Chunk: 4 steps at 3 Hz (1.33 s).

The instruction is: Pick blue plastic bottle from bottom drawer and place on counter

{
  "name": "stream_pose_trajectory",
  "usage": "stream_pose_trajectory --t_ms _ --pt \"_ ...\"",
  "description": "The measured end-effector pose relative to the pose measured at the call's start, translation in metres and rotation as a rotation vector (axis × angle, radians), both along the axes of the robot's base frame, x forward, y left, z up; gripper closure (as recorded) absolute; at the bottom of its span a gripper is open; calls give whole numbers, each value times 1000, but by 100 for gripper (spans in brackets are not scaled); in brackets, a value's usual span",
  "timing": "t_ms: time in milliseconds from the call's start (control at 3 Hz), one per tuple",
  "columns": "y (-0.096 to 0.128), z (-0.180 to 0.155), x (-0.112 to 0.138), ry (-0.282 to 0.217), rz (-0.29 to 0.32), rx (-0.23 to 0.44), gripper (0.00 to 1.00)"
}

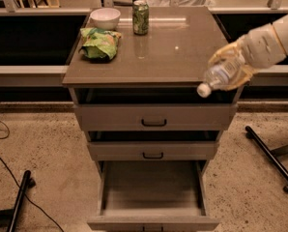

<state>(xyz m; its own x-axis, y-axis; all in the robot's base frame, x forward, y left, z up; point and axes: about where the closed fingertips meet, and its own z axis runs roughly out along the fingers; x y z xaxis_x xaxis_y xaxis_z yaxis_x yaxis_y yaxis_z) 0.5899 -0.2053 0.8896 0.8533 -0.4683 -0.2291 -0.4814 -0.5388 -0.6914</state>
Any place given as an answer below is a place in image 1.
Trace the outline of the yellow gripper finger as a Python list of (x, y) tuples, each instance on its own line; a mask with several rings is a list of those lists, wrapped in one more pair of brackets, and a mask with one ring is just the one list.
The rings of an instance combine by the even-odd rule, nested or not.
[(217, 65), (240, 67), (245, 63), (242, 48), (237, 42), (229, 43), (217, 50), (208, 61), (208, 67)]
[(241, 87), (242, 85), (249, 82), (249, 80), (258, 73), (257, 69), (252, 68), (249, 65), (243, 65), (237, 71), (237, 73), (228, 81), (220, 87), (222, 91), (230, 91)]

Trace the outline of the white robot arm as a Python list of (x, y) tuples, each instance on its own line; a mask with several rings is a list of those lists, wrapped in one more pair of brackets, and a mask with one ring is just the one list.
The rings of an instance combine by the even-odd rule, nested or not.
[(260, 69), (267, 69), (288, 56), (288, 15), (250, 30), (235, 42), (220, 48), (210, 59), (210, 72), (217, 63), (234, 74), (222, 83), (209, 81), (211, 90), (229, 91), (249, 81)]

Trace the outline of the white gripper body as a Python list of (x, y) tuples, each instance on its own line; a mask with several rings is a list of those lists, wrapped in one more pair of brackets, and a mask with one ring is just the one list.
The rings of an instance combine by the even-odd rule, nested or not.
[(245, 62), (254, 69), (267, 69), (286, 58), (286, 52), (272, 24), (250, 30), (239, 37)]

